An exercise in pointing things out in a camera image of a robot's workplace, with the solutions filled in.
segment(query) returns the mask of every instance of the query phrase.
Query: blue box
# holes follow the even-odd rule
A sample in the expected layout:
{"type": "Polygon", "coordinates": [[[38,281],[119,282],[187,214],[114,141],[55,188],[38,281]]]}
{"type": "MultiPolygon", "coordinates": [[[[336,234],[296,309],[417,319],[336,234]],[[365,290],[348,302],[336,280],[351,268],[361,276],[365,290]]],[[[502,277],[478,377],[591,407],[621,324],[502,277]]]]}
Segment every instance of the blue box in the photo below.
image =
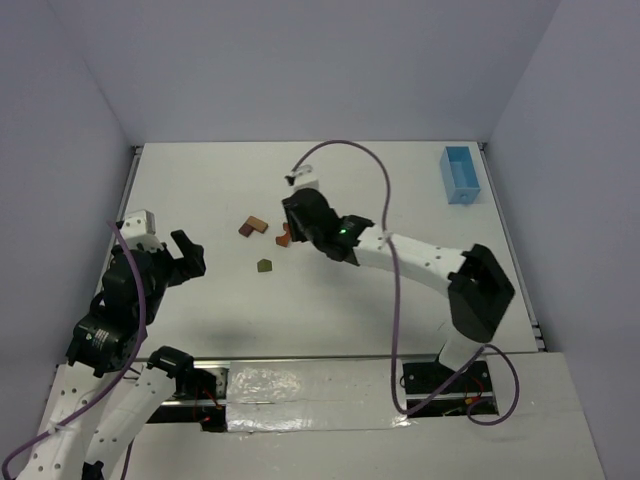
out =
{"type": "Polygon", "coordinates": [[[469,205],[480,193],[469,147],[445,147],[440,170],[450,204],[469,205]]]}

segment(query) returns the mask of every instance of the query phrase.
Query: white table surface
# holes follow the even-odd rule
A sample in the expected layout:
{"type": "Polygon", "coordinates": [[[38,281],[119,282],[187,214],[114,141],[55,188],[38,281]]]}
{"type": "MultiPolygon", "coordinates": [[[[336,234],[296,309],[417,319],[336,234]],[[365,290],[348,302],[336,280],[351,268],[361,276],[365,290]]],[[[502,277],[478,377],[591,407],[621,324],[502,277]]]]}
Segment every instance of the white table surface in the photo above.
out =
{"type": "MultiPolygon", "coordinates": [[[[207,273],[167,291],[141,358],[171,345],[197,358],[388,355],[393,279],[388,272],[328,260],[309,244],[282,248],[283,177],[316,142],[147,144],[127,211],[156,216],[158,237],[178,254],[170,231],[183,229],[205,248],[207,273]],[[244,238],[249,215],[270,225],[244,238]],[[273,261],[259,274],[256,262],[273,261]]],[[[389,228],[433,244],[494,252],[514,283],[495,343],[507,352],[537,350],[515,267],[475,143],[364,142],[388,167],[389,228]],[[466,145],[482,192],[470,206],[448,205],[439,169],[445,145],[466,145]]],[[[310,163],[339,215],[378,222],[384,186],[363,152],[330,146],[310,163]]],[[[402,354],[437,353],[450,320],[448,301],[411,281],[402,284],[402,354]]]]}
{"type": "MultiPolygon", "coordinates": [[[[479,427],[466,417],[417,419],[390,430],[284,434],[146,425],[127,478],[604,480],[563,355],[512,360],[522,381],[521,401],[514,416],[496,427],[479,427]]],[[[495,356],[489,369],[504,412],[512,399],[511,374],[495,356]]],[[[112,480],[121,469],[122,459],[112,480]]]]}

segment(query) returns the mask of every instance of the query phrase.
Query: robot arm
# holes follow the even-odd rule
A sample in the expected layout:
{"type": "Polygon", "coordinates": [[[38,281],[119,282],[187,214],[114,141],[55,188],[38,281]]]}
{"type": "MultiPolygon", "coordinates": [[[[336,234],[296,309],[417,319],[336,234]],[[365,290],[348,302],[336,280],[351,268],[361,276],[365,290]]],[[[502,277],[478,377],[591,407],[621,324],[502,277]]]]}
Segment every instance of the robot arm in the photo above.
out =
{"type": "MultiPolygon", "coordinates": [[[[155,320],[167,288],[204,275],[204,249],[181,231],[171,233],[182,258],[174,259],[155,237],[153,214],[133,213],[118,224],[144,285],[147,325],[155,320]]],[[[108,478],[115,462],[155,409],[193,368],[193,358],[164,347],[124,402],[99,425],[110,393],[66,426],[59,423],[85,407],[118,375],[133,353],[139,332],[138,297],[122,248],[112,250],[103,289],[74,327],[62,390],[50,417],[51,434],[36,444],[18,478],[108,478]]]]}
{"type": "MultiPolygon", "coordinates": [[[[318,190],[310,166],[287,177],[294,193],[282,201],[291,239],[310,241],[329,258],[356,266],[393,271],[385,232],[356,215],[339,217],[318,190]]],[[[474,245],[469,251],[445,248],[392,235],[400,274],[430,287],[449,300],[453,329],[438,361],[458,370],[491,342],[515,290],[491,251],[474,245]]]]}

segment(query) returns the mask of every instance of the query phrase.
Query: gray wall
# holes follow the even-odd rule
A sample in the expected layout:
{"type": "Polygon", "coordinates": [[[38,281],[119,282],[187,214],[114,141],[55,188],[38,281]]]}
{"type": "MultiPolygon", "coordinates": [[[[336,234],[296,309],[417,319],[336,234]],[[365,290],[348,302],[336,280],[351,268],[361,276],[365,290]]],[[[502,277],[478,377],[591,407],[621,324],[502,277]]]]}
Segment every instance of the gray wall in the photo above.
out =
{"type": "Polygon", "coordinates": [[[639,79],[640,3],[563,0],[488,152],[609,480],[640,478],[639,79]]]}
{"type": "Polygon", "coordinates": [[[559,0],[50,0],[149,141],[488,139],[559,0]]]}
{"type": "Polygon", "coordinates": [[[2,3],[0,65],[4,459],[36,432],[55,363],[95,289],[131,155],[44,0],[2,3]]]}

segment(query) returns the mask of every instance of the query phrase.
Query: small wooden block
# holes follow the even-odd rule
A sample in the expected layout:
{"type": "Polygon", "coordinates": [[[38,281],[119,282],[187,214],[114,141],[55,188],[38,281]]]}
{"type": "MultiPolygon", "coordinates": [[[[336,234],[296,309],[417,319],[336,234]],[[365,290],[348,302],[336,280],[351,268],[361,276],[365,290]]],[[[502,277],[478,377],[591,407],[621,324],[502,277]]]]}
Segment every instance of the small wooden block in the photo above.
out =
{"type": "Polygon", "coordinates": [[[253,232],[253,227],[248,223],[244,223],[238,230],[238,233],[243,237],[248,237],[249,235],[251,235],[252,232],[253,232]]]}
{"type": "Polygon", "coordinates": [[[289,230],[289,224],[286,222],[282,224],[282,228],[284,229],[284,235],[276,237],[276,244],[286,248],[291,241],[291,230],[289,230]]]}
{"type": "Polygon", "coordinates": [[[273,270],[273,264],[271,263],[271,260],[263,258],[258,262],[258,273],[270,272],[271,270],[273,270]]]}
{"type": "Polygon", "coordinates": [[[262,220],[256,217],[247,218],[247,221],[245,223],[251,225],[251,227],[253,227],[254,230],[257,230],[260,233],[264,233],[267,230],[267,228],[269,228],[269,224],[267,222],[263,222],[262,220]]]}

